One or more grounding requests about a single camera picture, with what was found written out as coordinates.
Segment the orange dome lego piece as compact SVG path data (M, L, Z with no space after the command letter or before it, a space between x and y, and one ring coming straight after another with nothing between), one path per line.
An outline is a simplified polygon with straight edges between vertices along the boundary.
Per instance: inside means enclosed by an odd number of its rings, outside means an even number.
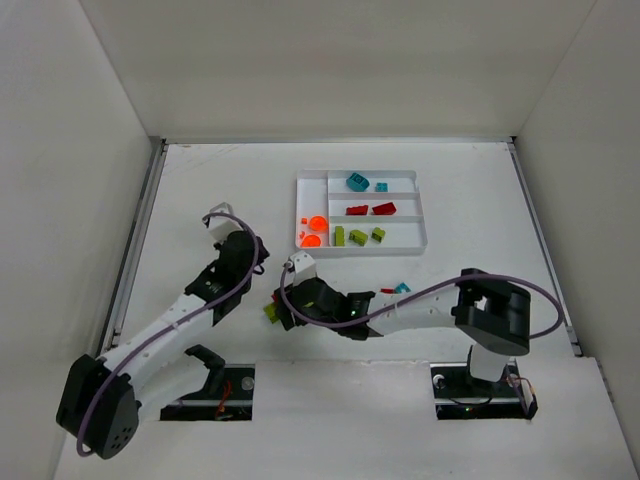
M306 235L300 243L301 248L317 248L322 245L322 239L318 235Z

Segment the orange curved lego piece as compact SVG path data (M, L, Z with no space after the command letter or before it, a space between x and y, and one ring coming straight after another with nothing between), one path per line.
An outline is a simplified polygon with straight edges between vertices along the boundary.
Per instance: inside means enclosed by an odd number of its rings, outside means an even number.
M316 215L308 220L308 227L314 232L325 232L329 224L324 216Z

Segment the green curved lego brick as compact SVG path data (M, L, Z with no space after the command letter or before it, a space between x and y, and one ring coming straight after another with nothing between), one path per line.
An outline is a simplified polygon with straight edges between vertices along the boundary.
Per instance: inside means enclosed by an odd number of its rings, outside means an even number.
M349 232L349 240L360 247L364 247L368 242L369 236L358 229Z

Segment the green small lego brick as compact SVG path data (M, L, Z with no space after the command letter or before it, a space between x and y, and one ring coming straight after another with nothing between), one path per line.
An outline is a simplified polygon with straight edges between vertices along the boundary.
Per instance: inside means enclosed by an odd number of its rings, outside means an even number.
M371 231L371 239L381 243L384 240L385 237L385 231L379 227L375 227L372 231Z

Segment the red 2x4 lego brick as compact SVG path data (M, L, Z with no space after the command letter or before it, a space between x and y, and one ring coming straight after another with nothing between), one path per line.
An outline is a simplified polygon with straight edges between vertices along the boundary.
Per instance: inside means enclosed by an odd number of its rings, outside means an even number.
M352 206L345 209L346 216L366 216L369 211L368 205Z

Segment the red sloped lego brick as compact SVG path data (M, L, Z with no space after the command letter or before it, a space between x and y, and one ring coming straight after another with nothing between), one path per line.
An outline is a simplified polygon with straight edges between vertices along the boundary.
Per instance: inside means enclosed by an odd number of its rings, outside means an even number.
M397 212L397 207L393 202L386 202L372 208L372 214L376 216L389 216Z

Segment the colorful monster lego figure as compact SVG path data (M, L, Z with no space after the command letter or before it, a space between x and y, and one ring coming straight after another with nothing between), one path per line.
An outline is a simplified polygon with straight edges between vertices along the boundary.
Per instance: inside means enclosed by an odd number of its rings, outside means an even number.
M346 186L353 192L366 192L370 187L370 181L357 172L353 172L346 179Z

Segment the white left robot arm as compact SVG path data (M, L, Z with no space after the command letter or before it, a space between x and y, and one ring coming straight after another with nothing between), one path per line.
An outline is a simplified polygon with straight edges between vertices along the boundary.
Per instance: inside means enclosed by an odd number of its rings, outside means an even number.
M209 264L157 320L124 344L71 365L56 413L57 424L76 440L81 457L103 460L120 453L150 408L146 385L178 360L195 366L201 380L224 370L224 360L198 344L250 290L269 253L260 237L231 232Z

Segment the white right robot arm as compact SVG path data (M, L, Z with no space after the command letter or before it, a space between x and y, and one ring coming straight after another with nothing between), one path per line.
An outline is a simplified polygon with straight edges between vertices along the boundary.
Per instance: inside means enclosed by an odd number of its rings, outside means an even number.
M314 275L280 284L274 316L285 330L313 325L354 341L401 331L452 328L473 341L469 375L496 382L508 361L530 352L530 293L478 269L427 293L341 293Z

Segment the red and green lego block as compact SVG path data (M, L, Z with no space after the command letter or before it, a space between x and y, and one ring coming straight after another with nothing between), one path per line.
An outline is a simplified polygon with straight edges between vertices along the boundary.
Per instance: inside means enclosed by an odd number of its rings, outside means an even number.
M266 317L272 324L280 322L278 314L278 301L275 295L271 297L271 302L263 308Z

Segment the white divided sorting tray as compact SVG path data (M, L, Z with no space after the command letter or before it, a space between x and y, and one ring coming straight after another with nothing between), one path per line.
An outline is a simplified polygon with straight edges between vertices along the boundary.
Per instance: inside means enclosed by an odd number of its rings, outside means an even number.
M428 239L412 170L300 170L294 245L316 257L408 256Z

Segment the cyan square lego brick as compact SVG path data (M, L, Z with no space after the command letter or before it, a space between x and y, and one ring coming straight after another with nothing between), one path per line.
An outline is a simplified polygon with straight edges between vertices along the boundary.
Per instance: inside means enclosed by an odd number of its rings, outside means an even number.
M411 288L406 284L406 283L400 283L395 289L394 291L396 293L409 293L411 291Z

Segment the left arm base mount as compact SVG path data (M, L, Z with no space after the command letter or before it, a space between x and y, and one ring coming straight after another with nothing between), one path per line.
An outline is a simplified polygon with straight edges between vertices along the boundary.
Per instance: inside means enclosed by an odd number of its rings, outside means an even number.
M227 364L202 345L186 351L208 369L202 386L160 411L160 421L244 422L253 417L256 367L254 364Z

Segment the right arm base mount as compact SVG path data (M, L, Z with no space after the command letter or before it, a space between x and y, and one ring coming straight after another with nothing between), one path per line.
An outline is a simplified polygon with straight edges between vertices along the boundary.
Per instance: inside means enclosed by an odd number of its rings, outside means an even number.
M535 389L515 359L495 382L472 377L467 363L435 363L430 372L438 420L531 421L538 413Z

